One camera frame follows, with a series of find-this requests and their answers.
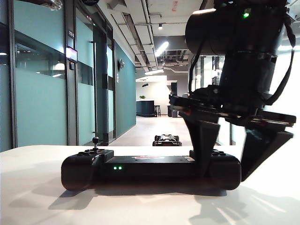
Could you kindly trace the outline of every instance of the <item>table surface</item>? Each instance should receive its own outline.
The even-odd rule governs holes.
[[[1,153],[1,225],[300,224],[300,154],[292,145],[274,153],[225,196],[207,196],[203,187],[175,191],[139,184],[68,192],[60,182],[61,163],[86,148],[39,145]],[[116,156],[188,155],[191,149],[105,148]],[[241,147],[217,149],[238,158],[241,154]]]

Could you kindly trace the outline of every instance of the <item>green led light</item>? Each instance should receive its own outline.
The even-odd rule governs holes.
[[[250,16],[250,13],[244,13],[244,14],[243,14],[244,19],[246,19],[246,18],[249,17],[249,16]]]

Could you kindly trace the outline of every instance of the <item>hallway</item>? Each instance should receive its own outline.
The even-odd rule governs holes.
[[[192,146],[184,120],[166,115],[161,117],[136,117],[136,126],[112,142],[109,146],[152,146],[155,135],[178,135],[182,146]]]

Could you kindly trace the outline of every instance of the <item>thumbstick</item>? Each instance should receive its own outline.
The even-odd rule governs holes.
[[[98,149],[97,148],[97,144],[99,143],[99,138],[98,137],[93,137],[93,143],[94,143],[94,149]]]

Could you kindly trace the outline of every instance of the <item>bar stool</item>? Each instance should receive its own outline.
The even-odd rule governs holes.
[[[154,113],[155,113],[155,117],[161,116],[160,105],[155,105],[154,106]]]

